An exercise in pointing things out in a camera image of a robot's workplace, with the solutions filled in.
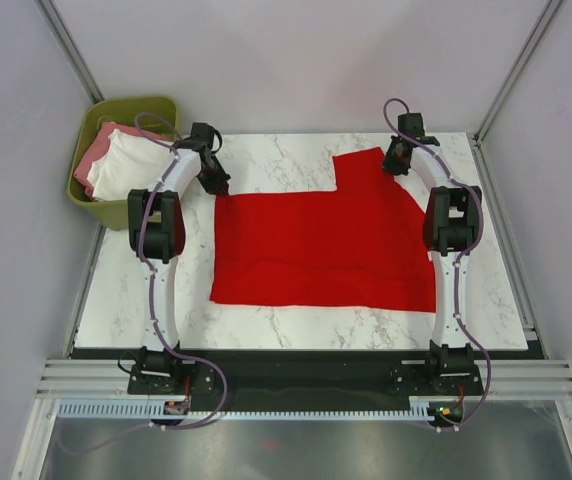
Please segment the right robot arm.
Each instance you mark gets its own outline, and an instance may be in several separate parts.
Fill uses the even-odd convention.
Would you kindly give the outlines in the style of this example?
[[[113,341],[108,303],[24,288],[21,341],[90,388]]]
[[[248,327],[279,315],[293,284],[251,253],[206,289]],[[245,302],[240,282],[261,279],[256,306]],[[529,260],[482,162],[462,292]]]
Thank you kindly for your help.
[[[448,165],[439,141],[426,134],[421,114],[399,115],[391,130],[382,169],[393,176],[415,172],[429,193],[422,241],[435,271],[436,317],[423,377],[431,391],[443,394],[460,376],[476,371],[466,296],[471,252],[484,229],[482,193]]]

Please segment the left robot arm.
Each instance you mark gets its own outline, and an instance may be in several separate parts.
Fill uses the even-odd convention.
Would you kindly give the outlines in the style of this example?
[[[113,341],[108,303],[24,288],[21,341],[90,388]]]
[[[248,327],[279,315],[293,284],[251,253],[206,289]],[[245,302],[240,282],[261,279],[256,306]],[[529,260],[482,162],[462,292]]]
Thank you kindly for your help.
[[[194,180],[209,195],[229,194],[230,175],[217,158],[222,146],[215,127],[195,122],[188,137],[167,146],[166,164],[150,186],[127,196],[129,244],[144,270],[149,315],[137,365],[164,393],[182,388],[181,364],[190,360],[180,353],[175,321],[174,275],[186,245],[181,197]]]

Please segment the red t shirt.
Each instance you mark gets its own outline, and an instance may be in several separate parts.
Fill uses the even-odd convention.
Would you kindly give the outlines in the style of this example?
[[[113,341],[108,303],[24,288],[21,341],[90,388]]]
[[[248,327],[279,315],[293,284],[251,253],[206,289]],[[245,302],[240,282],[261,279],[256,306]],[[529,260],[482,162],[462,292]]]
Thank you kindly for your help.
[[[211,301],[435,312],[424,213],[383,160],[334,157],[333,191],[218,198]]]

